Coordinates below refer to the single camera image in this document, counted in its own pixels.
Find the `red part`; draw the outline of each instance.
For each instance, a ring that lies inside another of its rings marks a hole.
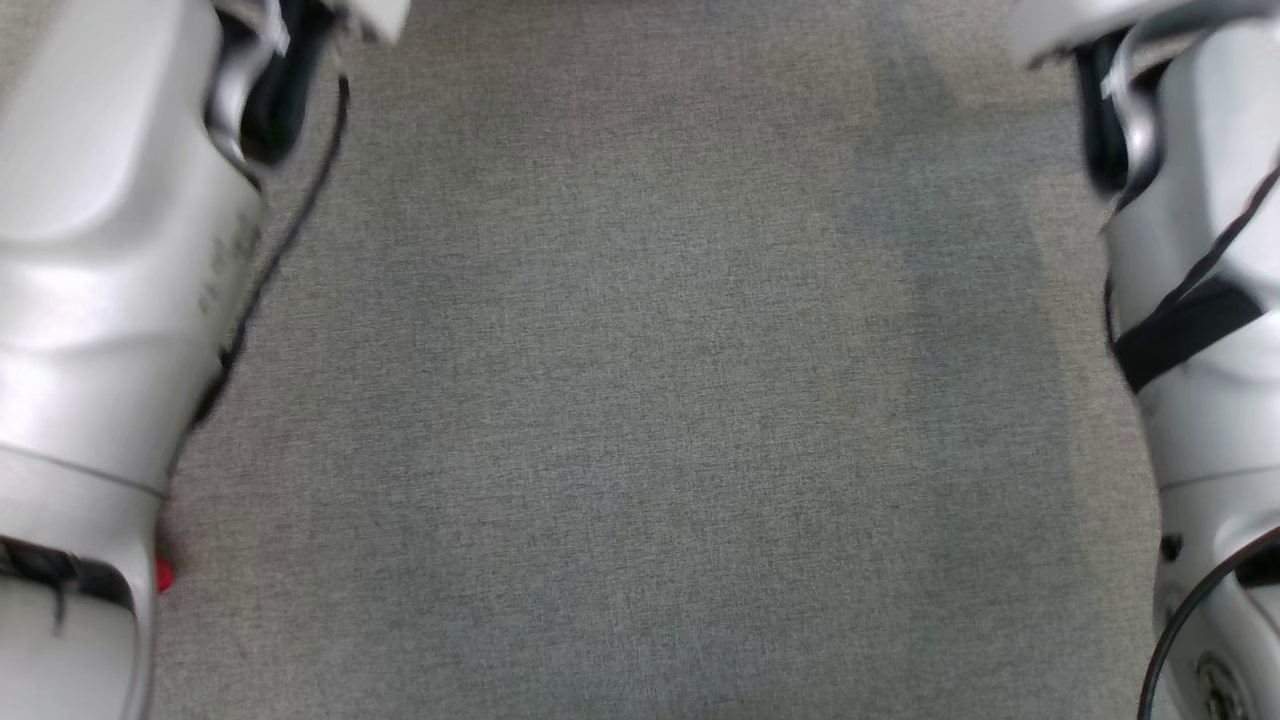
[[[156,557],[156,592],[163,593],[164,591],[173,587],[173,568],[164,561],[163,557]]]

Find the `black strap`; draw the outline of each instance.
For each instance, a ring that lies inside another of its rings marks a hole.
[[[1116,361],[1134,393],[1190,360],[1197,352],[1262,316],[1239,287],[1210,278],[1172,306],[1120,336]]]

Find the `black cable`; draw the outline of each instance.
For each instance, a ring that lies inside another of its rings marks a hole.
[[[311,188],[302,200],[302,206],[298,208],[298,213],[293,217],[293,222],[289,223],[288,229],[284,232],[284,240],[275,246],[270,259],[266,261],[266,268],[262,269],[250,288],[248,301],[244,305],[244,313],[241,315],[239,324],[236,327],[236,334],[232,337],[230,345],[227,346],[221,354],[223,374],[205,395],[205,400],[201,402],[200,410],[196,413],[196,419],[192,421],[193,427],[204,423],[212,413],[214,407],[218,405],[218,398],[223,395],[223,389],[225,389],[227,384],[230,382],[232,372],[236,369],[236,364],[239,363],[241,356],[244,355],[248,328],[253,323],[253,318],[257,315],[259,306],[262,302],[262,293],[266,291],[266,287],[271,284],[271,281],[274,281],[279,274],[280,260],[289,252],[289,250],[293,249],[294,245],[298,243],[298,238],[302,234],[302,227],[311,217],[311,211],[315,210],[316,202],[320,200],[320,192],[329,182],[333,167],[337,164],[338,155],[342,152],[342,138],[347,131],[347,114],[349,108],[351,82],[347,79],[346,74],[340,74],[338,76],[338,115],[333,123],[333,133],[329,136],[329,147],[325,150],[324,160],[320,165],[320,173],[311,183]]]
[[[1257,188],[1253,191],[1253,196],[1249,197],[1249,204],[1244,208],[1244,211],[1236,215],[1236,218],[1231,220],[1231,224],[1226,225],[1222,234],[1217,236],[1217,240],[1213,241],[1208,252],[1192,265],[1192,269],[1188,270],[1183,282],[1178,283],[1178,287],[1170,291],[1169,295],[1160,301],[1160,305],[1156,306],[1153,315],[1170,310],[1178,304],[1179,300],[1183,299],[1183,296],[1190,292],[1192,288],[1199,284],[1199,282],[1208,275],[1210,270],[1213,269],[1213,265],[1222,259],[1222,254],[1226,252],[1226,249],[1235,242],[1235,238],[1238,238],[1240,233],[1244,232],[1244,228],[1253,222],[1253,218],[1257,217],[1258,211],[1262,209],[1262,204],[1266,202],[1277,182],[1280,182],[1280,164],[1276,164],[1276,167],[1274,167],[1271,172],[1262,178],[1262,182],[1260,182]]]
[[[1280,528],[1272,528],[1262,534],[1258,539],[1251,542],[1249,544],[1242,547],[1240,550],[1231,553],[1230,557],[1221,561],[1215,566],[1204,578],[1192,588],[1192,592],[1183,600],[1181,605],[1178,606],[1178,611],[1174,616],[1165,623],[1165,630],[1160,633],[1160,639],[1156,642],[1156,650],[1151,653],[1151,662],[1147,665],[1147,676],[1142,680],[1142,696],[1138,698],[1138,720],[1151,720],[1151,714],[1156,705],[1156,682],[1160,680],[1160,670],[1165,666],[1165,660],[1169,659],[1169,651],[1174,647],[1174,641],[1178,639],[1178,633],[1187,624],[1187,620],[1192,616],[1192,612],[1204,602],[1204,598],[1212,593],[1219,583],[1221,583],[1228,575],[1235,573],[1242,565],[1253,560],[1265,551],[1280,547]]]

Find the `black joint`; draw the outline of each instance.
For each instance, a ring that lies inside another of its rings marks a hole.
[[[302,135],[311,78],[337,20],[320,0],[283,0],[280,12],[289,31],[289,51],[273,58],[262,72],[241,126],[244,154],[268,165],[288,156]]]
[[[1084,161],[1093,187],[1103,195],[1120,192],[1129,178],[1129,150],[1120,117],[1111,100],[1102,96],[1102,78],[1111,72],[1111,63],[1126,33],[1114,32],[1075,50]]]
[[[1160,538],[1160,556],[1165,562],[1174,562],[1183,553],[1183,536],[1165,536]]]

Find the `gray carpet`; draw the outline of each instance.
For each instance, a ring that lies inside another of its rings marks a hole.
[[[1128,716],[1155,493],[1006,8],[420,0],[349,49],[174,483],[156,717]],[[47,14],[0,0],[0,88]]]

